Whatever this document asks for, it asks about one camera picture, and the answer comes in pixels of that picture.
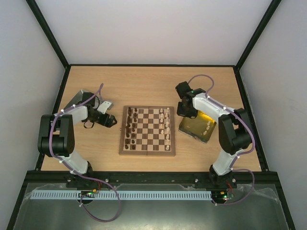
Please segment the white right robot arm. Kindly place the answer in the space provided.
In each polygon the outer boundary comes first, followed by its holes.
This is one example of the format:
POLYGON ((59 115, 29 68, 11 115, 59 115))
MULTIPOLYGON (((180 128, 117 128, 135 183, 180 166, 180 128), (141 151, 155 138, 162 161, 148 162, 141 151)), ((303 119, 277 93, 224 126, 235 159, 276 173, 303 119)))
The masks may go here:
POLYGON ((213 99, 203 89, 191 89, 184 81, 175 87, 180 101, 177 115, 196 118, 201 111, 212 118, 218 125, 218 138, 221 146, 220 154, 212 165, 209 182, 213 187, 221 187, 226 182, 226 174, 230 173, 233 165, 255 139, 250 129, 250 121, 242 108, 229 108, 213 99))

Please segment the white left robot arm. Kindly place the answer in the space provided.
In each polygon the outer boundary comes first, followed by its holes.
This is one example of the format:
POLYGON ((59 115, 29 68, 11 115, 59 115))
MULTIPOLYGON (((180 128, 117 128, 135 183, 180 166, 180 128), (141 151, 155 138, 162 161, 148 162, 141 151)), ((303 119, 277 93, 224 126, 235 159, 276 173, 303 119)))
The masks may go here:
POLYGON ((75 148, 74 126, 91 123, 112 127, 117 124, 107 113, 113 107, 111 101, 102 99, 101 93, 80 90, 59 113, 43 115, 40 120, 38 151, 64 164, 71 174, 88 176, 93 169, 75 148))

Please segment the gold metal tin tray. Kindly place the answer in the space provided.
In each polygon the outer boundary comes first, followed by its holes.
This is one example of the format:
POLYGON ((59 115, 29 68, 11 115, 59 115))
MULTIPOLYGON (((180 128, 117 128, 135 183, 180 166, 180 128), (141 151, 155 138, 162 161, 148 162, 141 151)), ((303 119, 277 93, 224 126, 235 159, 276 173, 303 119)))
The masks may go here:
POLYGON ((207 114, 198 111, 195 118, 184 117, 179 124, 179 131, 202 143, 207 143, 216 126, 216 122, 207 114))

